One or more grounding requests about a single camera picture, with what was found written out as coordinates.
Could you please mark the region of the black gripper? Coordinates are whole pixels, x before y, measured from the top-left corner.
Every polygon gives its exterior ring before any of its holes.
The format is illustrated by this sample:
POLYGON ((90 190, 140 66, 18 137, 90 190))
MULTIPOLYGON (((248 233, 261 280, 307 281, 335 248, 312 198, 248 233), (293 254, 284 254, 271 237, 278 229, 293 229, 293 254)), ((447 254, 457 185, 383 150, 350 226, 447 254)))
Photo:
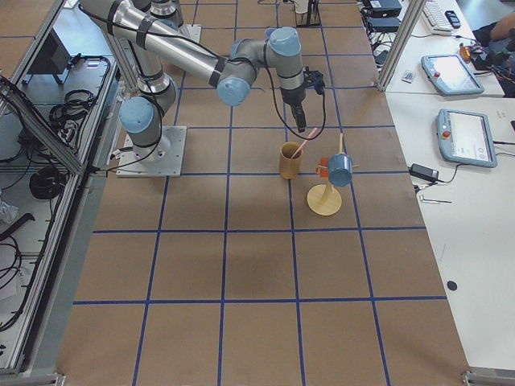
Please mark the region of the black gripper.
POLYGON ((307 127, 305 112, 302 106, 306 97, 305 88, 303 86, 293 89, 280 88, 280 91, 283 102, 290 106, 297 130, 304 132, 307 127))

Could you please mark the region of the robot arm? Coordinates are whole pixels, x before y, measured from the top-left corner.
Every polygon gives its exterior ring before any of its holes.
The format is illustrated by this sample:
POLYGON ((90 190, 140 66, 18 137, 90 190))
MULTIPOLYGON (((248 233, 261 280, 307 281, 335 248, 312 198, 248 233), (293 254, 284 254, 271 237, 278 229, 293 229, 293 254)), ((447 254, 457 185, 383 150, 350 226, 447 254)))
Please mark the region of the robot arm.
POLYGON ((230 106, 244 102, 261 68, 273 68, 282 100, 290 106, 298 131, 302 133, 306 129, 302 103, 307 81, 295 28, 273 29, 264 40, 238 41, 231 56, 226 58, 139 10, 131 1, 81 1, 80 6, 104 32, 128 39, 143 51, 208 82, 230 106))

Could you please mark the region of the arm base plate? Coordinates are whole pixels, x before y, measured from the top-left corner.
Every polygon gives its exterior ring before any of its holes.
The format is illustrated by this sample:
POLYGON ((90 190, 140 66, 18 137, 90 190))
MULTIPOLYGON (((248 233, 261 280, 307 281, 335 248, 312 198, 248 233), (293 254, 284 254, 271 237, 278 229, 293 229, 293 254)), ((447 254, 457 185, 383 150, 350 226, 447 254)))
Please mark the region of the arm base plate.
POLYGON ((126 135, 124 146, 132 150, 122 152, 122 167, 115 170, 120 177, 179 177, 182 171, 183 153, 187 138, 186 126, 164 126, 163 135, 156 150, 134 147, 126 135))

